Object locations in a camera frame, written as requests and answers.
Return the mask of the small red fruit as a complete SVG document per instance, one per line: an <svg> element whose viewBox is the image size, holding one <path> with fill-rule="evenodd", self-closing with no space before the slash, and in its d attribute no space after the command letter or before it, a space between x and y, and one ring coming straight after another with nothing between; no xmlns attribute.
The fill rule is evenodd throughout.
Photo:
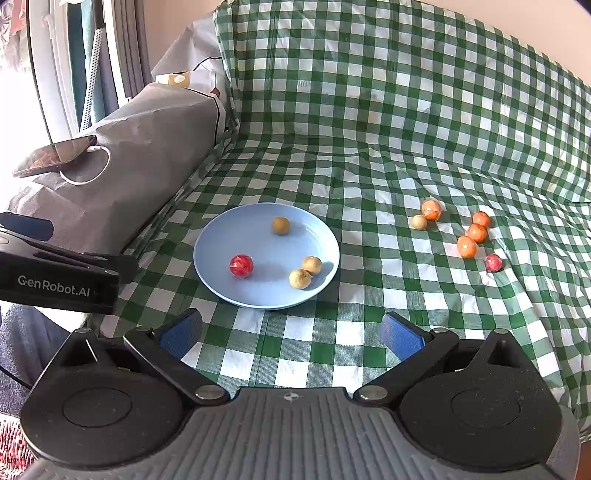
<svg viewBox="0 0 591 480"><path fill-rule="evenodd" d="M503 269L504 260L497 254L490 254L485 259L485 267L488 272L497 273Z"/></svg>

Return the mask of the patterned grey cushion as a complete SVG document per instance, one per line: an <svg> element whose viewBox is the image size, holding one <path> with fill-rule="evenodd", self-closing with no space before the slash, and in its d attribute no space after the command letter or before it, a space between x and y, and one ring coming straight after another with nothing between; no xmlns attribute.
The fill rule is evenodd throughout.
<svg viewBox="0 0 591 480"><path fill-rule="evenodd" d="M156 81L215 95L229 108L226 75L213 14L194 20L152 69Z"/></svg>

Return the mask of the green checkered tablecloth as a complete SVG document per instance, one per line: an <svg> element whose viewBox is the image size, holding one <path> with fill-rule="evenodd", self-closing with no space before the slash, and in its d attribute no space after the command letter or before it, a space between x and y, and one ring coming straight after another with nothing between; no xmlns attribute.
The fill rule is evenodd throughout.
<svg viewBox="0 0 591 480"><path fill-rule="evenodd" d="M480 339L510 330L590 432L590 89L501 31L417 1L226 1L214 26L230 132L133 243L139 271L106 337L197 309L191 363L228 389L342 386L394 365L385 313ZM442 205L411 226L427 199ZM325 291L279 312L216 298L201 229L294 205L335 233ZM475 212L488 237L464 259ZM504 260L497 273L485 259Z"/></svg>

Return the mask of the red wrapped fruit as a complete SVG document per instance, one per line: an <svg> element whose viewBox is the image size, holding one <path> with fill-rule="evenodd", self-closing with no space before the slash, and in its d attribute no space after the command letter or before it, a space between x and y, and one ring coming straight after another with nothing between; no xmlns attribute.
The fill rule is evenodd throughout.
<svg viewBox="0 0 591 480"><path fill-rule="evenodd" d="M230 259L229 270L232 275L240 279L249 277L253 272L252 257L245 254L235 255Z"/></svg>

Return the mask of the small orange fruit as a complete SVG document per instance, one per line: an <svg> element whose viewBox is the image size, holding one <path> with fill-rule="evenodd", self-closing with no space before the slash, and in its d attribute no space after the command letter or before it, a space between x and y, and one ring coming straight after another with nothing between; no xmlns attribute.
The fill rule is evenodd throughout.
<svg viewBox="0 0 591 480"><path fill-rule="evenodd" d="M472 222L475 225L480 225L481 227L488 229L491 223L491 219L486 212L477 211L474 213L472 217Z"/></svg>

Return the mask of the black smartphone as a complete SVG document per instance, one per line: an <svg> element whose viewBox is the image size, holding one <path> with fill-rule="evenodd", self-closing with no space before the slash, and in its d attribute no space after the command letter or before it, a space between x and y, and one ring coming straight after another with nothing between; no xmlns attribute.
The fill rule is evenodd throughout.
<svg viewBox="0 0 591 480"><path fill-rule="evenodd" d="M15 178L25 178L45 173L57 173L97 145L95 135L51 143L34 150L12 172Z"/></svg>

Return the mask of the light blue plate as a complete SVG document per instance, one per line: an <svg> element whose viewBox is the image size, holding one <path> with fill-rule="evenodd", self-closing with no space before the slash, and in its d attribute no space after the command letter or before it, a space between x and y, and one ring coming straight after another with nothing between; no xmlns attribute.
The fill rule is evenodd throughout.
<svg viewBox="0 0 591 480"><path fill-rule="evenodd" d="M290 220L290 233L273 233L276 217ZM229 270L238 254L252 257L253 272L245 279ZM322 260L322 271L307 289L298 290L288 276L308 256ZM334 279L339 260L339 243L324 221L276 203L238 206L217 215L201 229L193 248L193 265L205 287L231 304L259 310L287 309L320 294Z"/></svg>

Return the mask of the large orange fruit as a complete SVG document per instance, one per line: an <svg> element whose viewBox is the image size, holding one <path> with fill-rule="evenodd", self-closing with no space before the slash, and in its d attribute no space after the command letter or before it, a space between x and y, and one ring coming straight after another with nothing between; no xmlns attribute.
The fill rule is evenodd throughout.
<svg viewBox="0 0 591 480"><path fill-rule="evenodd" d="M430 222L438 221L441 217L442 211L442 205L435 199L427 199L421 206L422 216Z"/></svg>

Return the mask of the beige longan fruit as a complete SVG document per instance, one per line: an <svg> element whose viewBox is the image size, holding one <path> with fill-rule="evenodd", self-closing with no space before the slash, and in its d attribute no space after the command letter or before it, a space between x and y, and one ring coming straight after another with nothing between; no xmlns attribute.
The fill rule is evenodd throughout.
<svg viewBox="0 0 591 480"><path fill-rule="evenodd" d="M322 260L315 256L305 257L301 268L313 276L318 275L322 271Z"/></svg>
<svg viewBox="0 0 591 480"><path fill-rule="evenodd" d="M429 221L423 215L415 215L411 218L411 226L416 230L425 230L429 225Z"/></svg>

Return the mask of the brown longan fruit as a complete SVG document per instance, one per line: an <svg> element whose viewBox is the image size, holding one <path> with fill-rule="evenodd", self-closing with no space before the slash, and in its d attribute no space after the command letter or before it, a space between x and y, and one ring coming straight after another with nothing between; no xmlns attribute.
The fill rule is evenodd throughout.
<svg viewBox="0 0 591 480"><path fill-rule="evenodd" d="M290 220L288 220L286 217L273 218L271 227L273 228L274 234L280 236L287 235L290 233Z"/></svg>
<svg viewBox="0 0 591 480"><path fill-rule="evenodd" d="M293 270L290 272L290 275L288 276L290 286L298 290L307 289L308 286L311 285L311 280L311 273L304 269Z"/></svg>

